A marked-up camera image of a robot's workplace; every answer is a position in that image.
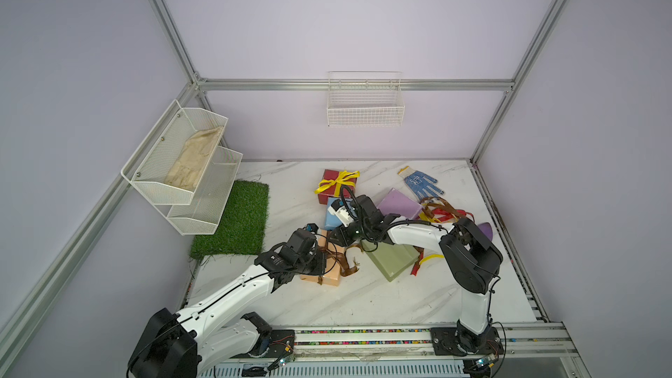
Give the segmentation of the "blue gift box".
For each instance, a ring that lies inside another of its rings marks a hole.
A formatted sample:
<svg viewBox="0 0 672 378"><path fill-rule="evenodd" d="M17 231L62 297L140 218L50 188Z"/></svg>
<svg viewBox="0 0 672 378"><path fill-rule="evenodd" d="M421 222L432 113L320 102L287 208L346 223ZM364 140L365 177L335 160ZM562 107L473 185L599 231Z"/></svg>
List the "blue gift box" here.
<svg viewBox="0 0 672 378"><path fill-rule="evenodd" d="M342 225L341 219L336 213L342 208L340 198L329 197L327 199L327 213L325 214L325 230L331 231Z"/></svg>

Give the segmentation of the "purple gift box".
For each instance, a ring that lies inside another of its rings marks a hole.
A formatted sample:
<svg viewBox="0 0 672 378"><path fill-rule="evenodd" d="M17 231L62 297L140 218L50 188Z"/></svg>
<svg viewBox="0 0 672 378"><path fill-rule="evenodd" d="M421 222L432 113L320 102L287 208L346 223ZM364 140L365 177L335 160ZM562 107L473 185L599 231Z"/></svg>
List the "purple gift box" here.
<svg viewBox="0 0 672 378"><path fill-rule="evenodd" d="M383 215L400 215L415 220L422 212L422 206L402 192L392 188L377 205Z"/></svg>

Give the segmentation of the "orange gift box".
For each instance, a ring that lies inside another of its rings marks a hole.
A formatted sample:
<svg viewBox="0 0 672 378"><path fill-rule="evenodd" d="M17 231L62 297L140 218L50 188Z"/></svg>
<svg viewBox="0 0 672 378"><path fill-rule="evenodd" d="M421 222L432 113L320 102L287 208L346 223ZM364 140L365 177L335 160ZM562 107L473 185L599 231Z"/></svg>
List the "orange gift box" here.
<svg viewBox="0 0 672 378"><path fill-rule="evenodd" d="M344 254L344 248L333 242L327 243L327 231L323 229L318 230L317 238L325 274L323 276L300 275L299 278L305 282L318 285L339 286L341 264L338 261L338 256Z"/></svg>

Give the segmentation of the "green gift box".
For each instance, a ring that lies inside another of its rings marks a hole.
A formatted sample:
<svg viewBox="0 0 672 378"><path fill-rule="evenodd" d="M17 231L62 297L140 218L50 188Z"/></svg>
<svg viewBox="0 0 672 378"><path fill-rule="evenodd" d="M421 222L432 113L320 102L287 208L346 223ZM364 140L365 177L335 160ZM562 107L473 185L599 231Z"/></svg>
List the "green gift box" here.
<svg viewBox="0 0 672 378"><path fill-rule="evenodd" d="M394 281L404 271L410 269L419 256L418 251L409 245L374 244L370 241L362 241L360 245L389 282Z"/></svg>

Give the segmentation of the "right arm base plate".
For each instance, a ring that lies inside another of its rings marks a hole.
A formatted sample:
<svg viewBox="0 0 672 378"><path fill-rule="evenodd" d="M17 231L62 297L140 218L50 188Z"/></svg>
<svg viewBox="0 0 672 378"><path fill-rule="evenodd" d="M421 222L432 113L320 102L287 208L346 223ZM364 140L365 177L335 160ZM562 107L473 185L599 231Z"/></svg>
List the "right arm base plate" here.
<svg viewBox="0 0 672 378"><path fill-rule="evenodd" d="M488 317L486 326L480 334L470 331L460 322L455 327L432 327L430 342L435 355L502 355L504 340L500 337L493 320Z"/></svg>

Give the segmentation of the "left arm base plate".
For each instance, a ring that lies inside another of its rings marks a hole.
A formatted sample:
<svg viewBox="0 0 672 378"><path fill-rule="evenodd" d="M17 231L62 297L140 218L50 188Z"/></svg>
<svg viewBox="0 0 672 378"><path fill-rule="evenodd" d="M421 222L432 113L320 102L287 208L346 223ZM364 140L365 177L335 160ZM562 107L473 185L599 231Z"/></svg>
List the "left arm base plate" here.
<svg viewBox="0 0 672 378"><path fill-rule="evenodd" d="M285 348L294 348L297 337L295 330L276 329L254 311L243 314L225 331L229 337L227 352L234 359L278 356Z"/></svg>

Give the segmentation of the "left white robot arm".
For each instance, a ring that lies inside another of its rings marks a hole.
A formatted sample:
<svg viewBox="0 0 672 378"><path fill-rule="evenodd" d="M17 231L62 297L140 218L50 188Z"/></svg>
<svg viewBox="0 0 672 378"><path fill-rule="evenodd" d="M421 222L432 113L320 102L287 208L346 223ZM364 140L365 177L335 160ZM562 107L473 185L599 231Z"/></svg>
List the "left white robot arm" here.
<svg viewBox="0 0 672 378"><path fill-rule="evenodd" d="M232 357L266 356L272 328L249 308L296 276L326 272L318 232L314 224L297 229L288 241L260 254L240 276L209 297L176 313L164 308L152 315L126 375L195 377Z"/></svg>

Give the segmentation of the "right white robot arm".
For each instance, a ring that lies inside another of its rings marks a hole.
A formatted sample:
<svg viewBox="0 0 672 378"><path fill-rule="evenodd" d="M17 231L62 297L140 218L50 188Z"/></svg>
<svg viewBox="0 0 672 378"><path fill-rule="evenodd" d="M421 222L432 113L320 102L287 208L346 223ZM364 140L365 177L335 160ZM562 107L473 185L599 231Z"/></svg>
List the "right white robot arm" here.
<svg viewBox="0 0 672 378"><path fill-rule="evenodd" d="M341 221L328 235L341 247L370 243L376 250L386 243L442 255L462 288L458 330L481 337L490 329L491 282L499 277L503 255L471 219L459 218L447 229L428 220L405 219L398 213L384 215L366 195L339 197L327 207L327 213Z"/></svg>

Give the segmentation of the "brown ribbon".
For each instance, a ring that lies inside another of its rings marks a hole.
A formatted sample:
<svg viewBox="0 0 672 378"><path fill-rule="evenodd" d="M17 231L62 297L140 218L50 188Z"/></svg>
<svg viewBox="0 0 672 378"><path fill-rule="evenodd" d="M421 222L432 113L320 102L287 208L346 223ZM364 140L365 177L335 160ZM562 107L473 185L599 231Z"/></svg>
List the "brown ribbon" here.
<svg viewBox="0 0 672 378"><path fill-rule="evenodd" d="M327 243L330 243L331 241L334 244L337 244L332 239L327 239ZM346 277L354 275L355 273L357 273L359 271L358 262L356 262L356 261L350 262L348 260L348 256L346 255L348 253L348 250L351 250L352 248L353 249L358 249L359 245L355 244L353 246L343 247L343 248L344 248L344 254L338 256L338 261L341 264L341 277L346 278Z"/></svg>
<svg viewBox="0 0 672 378"><path fill-rule="evenodd" d="M441 197L426 198L419 201L422 206L422 212L437 220L431 220L432 223L455 223L463 218L474 219L474 216L462 209L456 209L446 199Z"/></svg>

